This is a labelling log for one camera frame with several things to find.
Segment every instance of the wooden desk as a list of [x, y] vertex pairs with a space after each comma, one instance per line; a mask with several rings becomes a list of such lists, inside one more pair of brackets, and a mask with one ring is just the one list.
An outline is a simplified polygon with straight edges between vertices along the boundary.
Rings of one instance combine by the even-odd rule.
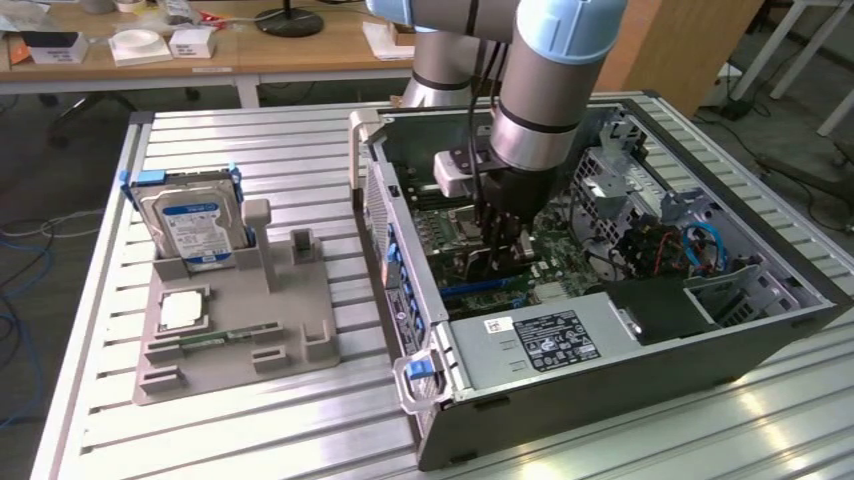
[[[199, 10], [232, 18], [253, 17], [281, 5], [276, 0], [192, 3]], [[76, 4], [56, 4], [49, 15], [60, 28], [80, 31], [99, 41], [91, 45], [80, 65], [36, 65], [31, 60], [5, 68], [0, 65], [0, 94], [232, 85], [241, 106], [256, 108], [256, 87], [261, 83], [409, 75], [411, 62], [383, 62], [373, 57], [361, 33], [361, 23], [373, 17], [359, 13], [359, 7], [335, 7], [309, 0], [295, 4], [308, 6], [324, 18], [325, 28], [317, 35], [284, 39], [261, 33], [252, 23], [240, 23], [237, 29], [216, 32], [213, 58], [120, 68], [113, 64], [105, 40], [115, 33], [115, 25], [133, 21], [135, 15], [88, 15]], [[12, 35], [8, 47], [0, 44], [4, 59], [16, 42], [20, 39]]]

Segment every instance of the blue hard drive label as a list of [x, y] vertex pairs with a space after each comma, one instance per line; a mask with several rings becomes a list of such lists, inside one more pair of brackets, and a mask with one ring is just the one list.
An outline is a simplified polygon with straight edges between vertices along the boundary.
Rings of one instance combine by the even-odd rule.
[[167, 228], [181, 258], [199, 269], [231, 256], [228, 232], [219, 226], [219, 204], [175, 205], [163, 209]]
[[599, 350], [572, 310], [514, 323], [516, 335], [540, 372], [599, 358]]

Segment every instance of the black lamp base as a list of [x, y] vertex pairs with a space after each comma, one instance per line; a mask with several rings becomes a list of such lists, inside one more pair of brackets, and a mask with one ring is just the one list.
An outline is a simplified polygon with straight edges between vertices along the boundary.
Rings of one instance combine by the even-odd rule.
[[255, 18], [264, 18], [276, 12], [281, 12], [272, 18], [265, 20], [255, 20], [257, 29], [277, 37], [307, 37], [323, 30], [323, 18], [308, 10], [295, 8], [291, 10], [291, 18], [284, 16], [280, 8], [264, 10]]

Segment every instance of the desk leg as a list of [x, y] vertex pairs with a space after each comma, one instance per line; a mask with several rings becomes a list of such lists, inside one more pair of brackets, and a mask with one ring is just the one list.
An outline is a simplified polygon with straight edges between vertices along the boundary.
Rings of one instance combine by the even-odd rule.
[[854, 90], [851, 90], [851, 93], [848, 93], [848, 96], [844, 97], [844, 100], [842, 100], [842, 103], [830, 114], [830, 117], [827, 117], [827, 120], [824, 121], [822, 126], [818, 128], [818, 134], [822, 137], [826, 137], [827, 135], [830, 135], [830, 132], [832, 132], [832, 129], [836, 128], [836, 125], [839, 125], [839, 122], [842, 122], [842, 119], [848, 114], [852, 108], [854, 108]]
[[235, 87], [240, 96], [240, 108], [259, 108], [261, 106], [257, 99], [257, 75], [240, 75], [235, 78]]
[[759, 72], [762, 72], [764, 65], [768, 63], [771, 55], [774, 55], [779, 44], [783, 42], [783, 38], [786, 38], [788, 30], [791, 30], [798, 18], [800, 18], [803, 10], [806, 10], [806, 2], [795, 1], [795, 4], [788, 9], [786, 18], [779, 22], [779, 26], [774, 30], [771, 38], [768, 38], [768, 41], [764, 43], [764, 47], [762, 47], [762, 51], [759, 52], [759, 55], [756, 55], [756, 59], [750, 64], [750, 68], [735, 86], [735, 90], [732, 91], [734, 100], [739, 100], [744, 96], [744, 93], [747, 93], [747, 89], [750, 88], [752, 81], [756, 79]]
[[848, 13], [850, 9], [851, 9], [851, 3], [848, 2], [846, 5], [842, 5], [836, 9], [836, 13], [834, 13], [830, 16], [824, 24], [818, 29], [818, 32], [815, 32], [815, 35], [812, 36], [812, 40], [810, 40], [810, 43], [803, 49], [803, 52], [800, 52], [800, 55], [798, 56], [795, 63], [791, 64], [791, 67], [788, 68], [786, 75], [783, 75], [783, 78], [776, 83], [776, 87], [771, 92], [772, 99], [779, 99], [779, 97], [782, 97], [783, 94], [786, 93], [786, 89], [791, 85], [791, 82], [794, 82], [795, 78], [798, 77], [798, 74], [803, 70], [803, 67], [806, 67], [806, 64], [812, 58], [812, 55], [815, 55], [815, 51], [823, 45], [824, 41], [827, 40], [827, 37], [832, 33], [832, 30], [836, 28], [836, 25], [839, 25], [839, 22], [844, 18], [844, 15]]

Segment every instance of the metal slotted table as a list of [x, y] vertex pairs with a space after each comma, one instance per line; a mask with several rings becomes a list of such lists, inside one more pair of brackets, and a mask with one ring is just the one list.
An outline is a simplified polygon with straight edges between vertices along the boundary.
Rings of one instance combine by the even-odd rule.
[[[854, 263], [660, 99], [631, 98], [750, 207], [854, 293]], [[119, 169], [240, 165], [273, 207], [272, 238], [324, 244], [343, 363], [137, 407], [133, 369], [153, 245], [113, 188], [32, 478], [780, 478], [854, 471], [854, 319], [782, 350], [735, 383], [438, 472], [415, 469], [348, 197], [348, 114], [384, 104], [163, 113], [131, 125]], [[662, 149], [674, 188], [694, 179]]]

